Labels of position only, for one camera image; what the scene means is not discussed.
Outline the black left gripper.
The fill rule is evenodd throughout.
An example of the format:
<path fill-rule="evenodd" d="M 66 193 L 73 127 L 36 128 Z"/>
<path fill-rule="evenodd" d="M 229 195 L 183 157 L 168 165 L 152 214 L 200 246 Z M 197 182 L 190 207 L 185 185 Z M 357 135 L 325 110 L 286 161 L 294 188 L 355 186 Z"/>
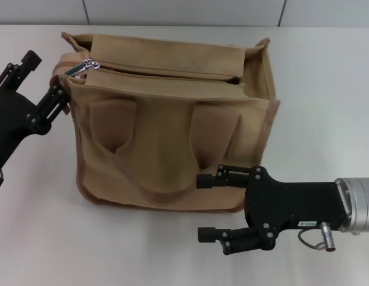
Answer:
<path fill-rule="evenodd" d="M 16 93 L 41 62 L 29 50 L 21 64 L 9 63 L 0 75 L 0 187 L 4 181 L 2 168 L 20 142 L 31 134 L 46 135 L 60 112 L 68 108 L 70 96 L 58 76 L 52 78 L 52 85 L 36 105 Z"/>

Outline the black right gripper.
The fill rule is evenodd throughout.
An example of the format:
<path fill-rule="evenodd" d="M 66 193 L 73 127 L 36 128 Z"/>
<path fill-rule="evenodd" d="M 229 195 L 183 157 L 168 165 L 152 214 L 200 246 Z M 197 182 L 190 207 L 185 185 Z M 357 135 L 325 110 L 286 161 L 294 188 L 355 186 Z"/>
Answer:
<path fill-rule="evenodd" d="M 262 166 L 225 164 L 219 164 L 214 175 L 196 177 L 197 189 L 224 186 L 246 189 L 245 219 L 251 228 L 200 227 L 198 241 L 219 241 L 226 256 L 272 250 L 285 230 L 318 229 L 321 223 L 328 223 L 337 231 L 342 225 L 342 199 L 334 182 L 279 182 Z"/>

